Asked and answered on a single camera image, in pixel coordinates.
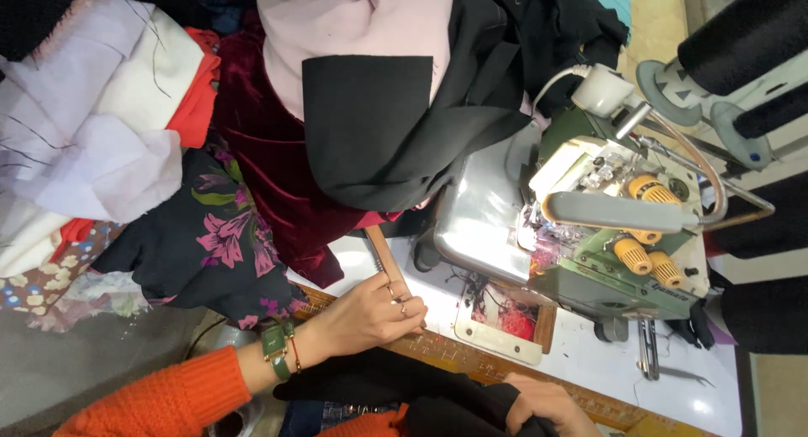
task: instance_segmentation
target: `white table surface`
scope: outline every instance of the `white table surface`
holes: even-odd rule
[[[409,239],[395,238],[388,243],[410,291],[421,296],[429,307],[428,328],[459,341],[451,325],[457,318],[463,282],[458,278],[446,281],[452,276],[451,267],[446,264],[427,274],[416,270]],[[345,278],[326,288],[326,293],[341,296],[363,279],[376,274],[374,258],[364,239],[346,236],[329,246],[339,259]],[[291,270],[288,277],[294,282],[315,287]],[[707,432],[723,437],[741,435],[738,377],[731,346],[696,349],[677,337],[672,337],[668,345],[665,338],[658,336],[661,366],[698,374],[716,388],[670,376],[661,376],[659,381],[651,382],[644,380],[636,367],[639,360],[636,323],[630,324],[627,342],[611,344],[599,341],[592,328],[591,321],[559,309],[553,347],[539,365],[531,368]],[[662,322],[657,322],[657,332],[667,335],[670,330]]]

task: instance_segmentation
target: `wooden ruler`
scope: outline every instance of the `wooden ruler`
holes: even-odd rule
[[[306,320],[314,317],[336,299],[320,290],[301,285],[300,287],[308,295],[309,303],[306,307],[296,312],[295,317]],[[570,393],[570,396],[578,405],[587,412],[592,421],[613,427],[622,432],[631,430],[640,421],[643,421],[643,423],[653,421],[663,429],[687,426],[662,415],[641,409],[636,405],[617,401],[599,392],[584,389],[576,384],[548,376],[537,370],[488,354],[453,339],[443,338],[431,331],[426,331],[423,336],[419,337],[401,338],[388,344],[385,348],[397,354],[421,360],[437,368],[467,374],[472,379],[484,384],[501,382],[509,372],[516,372],[543,382],[560,384]],[[715,434],[700,430],[694,435],[718,437]]]

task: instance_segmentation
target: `orange sweater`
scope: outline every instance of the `orange sweater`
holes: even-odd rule
[[[198,437],[203,429],[250,400],[235,349],[158,370],[96,401],[54,437]],[[399,437],[399,412],[367,413],[320,437]]]

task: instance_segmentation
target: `orange knit sleeve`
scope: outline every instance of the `orange knit sleeve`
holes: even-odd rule
[[[54,437],[197,437],[250,400],[227,346],[158,370],[74,415]]]

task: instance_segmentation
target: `yellow thread tension knob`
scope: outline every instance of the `yellow thread tension knob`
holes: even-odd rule
[[[629,230],[628,232],[643,245],[652,245],[662,238],[661,232],[648,232],[645,230]]]
[[[646,250],[634,238],[623,238],[614,244],[614,254],[634,274],[649,274],[651,259]]]
[[[676,268],[676,265],[674,265],[671,257],[661,251],[657,251],[648,254],[648,258],[651,259],[651,264],[653,265],[651,276],[659,281],[661,285],[669,289],[682,287],[684,277],[679,272],[679,269]]]
[[[656,203],[675,203],[682,206],[681,200],[664,184],[652,175],[641,175],[629,183],[629,194],[637,200]]]

